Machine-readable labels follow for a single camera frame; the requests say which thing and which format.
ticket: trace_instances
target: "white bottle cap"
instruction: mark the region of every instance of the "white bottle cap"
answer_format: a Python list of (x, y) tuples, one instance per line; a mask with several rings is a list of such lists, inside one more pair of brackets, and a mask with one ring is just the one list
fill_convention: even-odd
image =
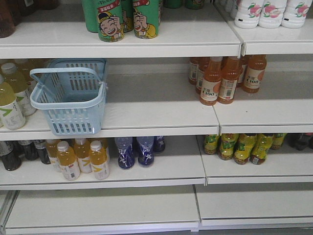
[(13, 74), (18, 70), (18, 68), (13, 63), (6, 63), (1, 65), (1, 70), (4, 74)]
[(17, 64), (24, 64), (28, 62), (28, 59), (15, 59), (14, 61)]
[(93, 141), (90, 144), (90, 149), (92, 151), (100, 151), (101, 147), (102, 147), (102, 145), (101, 145), (100, 141)]
[(65, 152), (68, 150), (69, 144), (66, 141), (61, 141), (58, 143), (57, 147), (58, 147), (58, 151)]

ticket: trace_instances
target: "store shelf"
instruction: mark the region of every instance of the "store shelf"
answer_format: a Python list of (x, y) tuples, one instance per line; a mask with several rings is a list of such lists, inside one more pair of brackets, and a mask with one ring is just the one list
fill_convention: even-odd
[(203, 150), (203, 137), (197, 136), (207, 184), (261, 184), (313, 182), (310, 148), (298, 151), (284, 143), (279, 150), (269, 150), (267, 160), (261, 165), (248, 162), (239, 165), (234, 160), (223, 161), (217, 154), (208, 155)]
[(21, 191), (6, 234), (179, 231), (198, 223), (192, 186)]
[[(187, 77), (186, 73), (109, 75), (102, 130), (86, 137), (218, 133), (219, 123), (213, 108), (199, 102)], [(69, 136), (55, 136), (39, 110), (18, 130), (0, 128), (0, 140), (56, 138)]]
[(238, 88), (214, 110), (221, 133), (313, 132), (311, 72), (266, 72), (258, 93)]
[(105, 43), (86, 30), (81, 4), (62, 4), (52, 11), (37, 11), (23, 19), (11, 36), (0, 39), (0, 58), (139, 58), (235, 56), (241, 44), (217, 10), (164, 8), (159, 35)]
[(254, 54), (310, 54), (313, 53), (313, 19), (308, 15), (303, 27), (298, 29), (279, 26), (276, 29), (256, 26), (243, 29), (219, 5), (215, 7), (242, 42), (242, 55)]
[(81, 188), (125, 188), (149, 186), (175, 186), (205, 183), (205, 172), (195, 136), (166, 137), (166, 149), (155, 155), (151, 167), (141, 167), (136, 161), (129, 170), (117, 163), (117, 150), (110, 142), (110, 175), (96, 180), (92, 173), (81, 173), (75, 181), (67, 181), (62, 173), (40, 160), (24, 160), (15, 171), (6, 171), (0, 166), (1, 189), (81, 189)]
[(196, 186), (201, 228), (292, 228), (313, 225), (312, 184)]

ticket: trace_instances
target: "light blue plastic basket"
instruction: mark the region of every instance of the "light blue plastic basket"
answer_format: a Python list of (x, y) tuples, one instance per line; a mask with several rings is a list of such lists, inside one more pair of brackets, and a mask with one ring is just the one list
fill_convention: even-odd
[(57, 59), (34, 69), (38, 83), (31, 104), (43, 111), (57, 136), (95, 134), (101, 130), (106, 101), (105, 59)]

